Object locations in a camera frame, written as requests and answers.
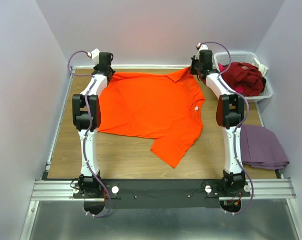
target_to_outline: orange shirt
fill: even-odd
[[[203,128],[204,97],[189,68],[164,75],[117,72],[99,102],[100,132],[155,139],[151,152],[174,168]]]

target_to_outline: wooden table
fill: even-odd
[[[121,69],[119,72],[166,74],[174,69]],[[90,74],[91,69],[77,69],[77,74]],[[89,77],[74,77],[56,146],[51,159],[48,178],[71,179],[80,175],[80,139],[72,123],[72,96],[85,89]],[[186,152],[176,168],[172,168],[150,151],[153,139],[97,134],[97,155],[102,178],[119,179],[213,179],[223,176],[225,164],[222,131],[216,124],[217,98],[199,82],[205,102],[201,108],[204,125],[201,136]],[[255,104],[250,104],[246,124],[261,125]],[[275,171],[245,166],[253,179],[274,179]]]

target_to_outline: purple cloth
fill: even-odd
[[[241,126],[242,163],[254,168],[283,169],[290,161],[273,132],[262,126]]]

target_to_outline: white plastic basket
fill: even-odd
[[[257,56],[253,52],[231,51],[230,54],[232,57],[232,62],[252,64],[254,58],[258,60]],[[222,64],[222,65],[229,64],[230,63],[229,55],[227,54],[227,52],[218,52],[214,54],[214,62],[217,70],[220,71],[218,64]],[[250,103],[257,103],[262,99],[270,98],[272,95],[273,95],[272,87],[269,84],[269,81],[266,79],[266,85],[264,91],[259,96],[247,96],[246,99]]]

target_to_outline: white wall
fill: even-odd
[[[57,126],[65,64],[34,0],[0,0],[0,240],[20,237]]]
[[[255,51],[284,0],[36,0],[66,58],[114,53],[114,64],[190,64],[198,42]],[[92,65],[82,56],[74,65]]]
[[[262,117],[291,161],[285,176],[292,178],[302,213],[302,0],[284,2],[256,53],[274,89],[259,105]]]

